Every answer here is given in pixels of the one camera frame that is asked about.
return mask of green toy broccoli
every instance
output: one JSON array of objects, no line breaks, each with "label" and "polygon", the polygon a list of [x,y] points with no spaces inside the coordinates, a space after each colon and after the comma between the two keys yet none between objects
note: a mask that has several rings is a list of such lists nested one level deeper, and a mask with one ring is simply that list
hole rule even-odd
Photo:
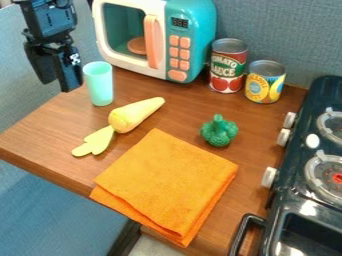
[{"label": "green toy broccoli", "polygon": [[214,147],[227,146],[238,133],[234,122],[228,122],[222,115],[214,115],[214,120],[204,123],[201,127],[201,136]]}]

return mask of gray wall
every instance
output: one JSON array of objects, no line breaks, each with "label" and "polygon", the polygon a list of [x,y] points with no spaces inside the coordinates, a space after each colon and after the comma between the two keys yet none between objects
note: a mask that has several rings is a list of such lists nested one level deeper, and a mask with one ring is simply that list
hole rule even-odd
[{"label": "gray wall", "polygon": [[309,87],[321,75],[342,75],[341,0],[213,0],[218,37],[247,42],[249,61],[272,59],[287,83]]}]

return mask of wooden table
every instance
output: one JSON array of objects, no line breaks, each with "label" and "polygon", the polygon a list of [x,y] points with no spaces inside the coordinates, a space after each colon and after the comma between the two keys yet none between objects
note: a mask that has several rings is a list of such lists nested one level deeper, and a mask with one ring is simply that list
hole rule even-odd
[{"label": "wooden table", "polygon": [[[95,185],[93,179],[157,127],[239,164],[236,179],[183,250],[196,256],[225,255],[242,215],[264,215],[268,191],[260,187],[261,177],[267,166],[279,164],[283,149],[276,139],[282,122],[288,111],[298,110],[306,91],[285,87],[279,102],[259,105],[247,100],[242,91],[229,95],[210,91],[203,74],[191,84],[179,85],[119,68],[115,72],[115,102],[110,106],[92,106],[85,86],[61,93],[0,135],[0,158],[88,197]],[[104,153],[83,158],[70,154],[82,138],[107,125],[112,109],[155,96],[164,97],[166,104],[134,131],[117,135]],[[213,148],[198,135],[201,124],[215,113],[239,127],[228,148]]]}]

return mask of toy carrot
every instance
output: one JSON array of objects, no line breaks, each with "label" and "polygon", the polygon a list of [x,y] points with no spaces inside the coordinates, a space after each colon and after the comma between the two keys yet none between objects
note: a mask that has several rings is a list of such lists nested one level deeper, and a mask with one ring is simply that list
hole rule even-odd
[{"label": "toy carrot", "polygon": [[133,130],[164,103],[164,98],[155,97],[112,110],[108,116],[110,125],[85,137],[84,143],[72,150],[72,155],[79,157],[89,153],[101,154],[108,147],[114,132],[126,133]]}]

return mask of stove burner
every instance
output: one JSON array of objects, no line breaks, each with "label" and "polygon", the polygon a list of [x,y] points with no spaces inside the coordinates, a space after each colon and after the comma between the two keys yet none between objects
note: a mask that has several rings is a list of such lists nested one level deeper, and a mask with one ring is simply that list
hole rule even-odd
[{"label": "stove burner", "polygon": [[323,136],[342,145],[342,112],[327,108],[326,112],[318,117],[317,126]]},{"label": "stove burner", "polygon": [[308,186],[324,199],[342,205],[342,157],[316,152],[305,165]]},{"label": "stove burner", "polygon": [[333,176],[332,176],[332,179],[335,183],[337,184],[342,184],[342,174],[341,173],[335,173]]}]

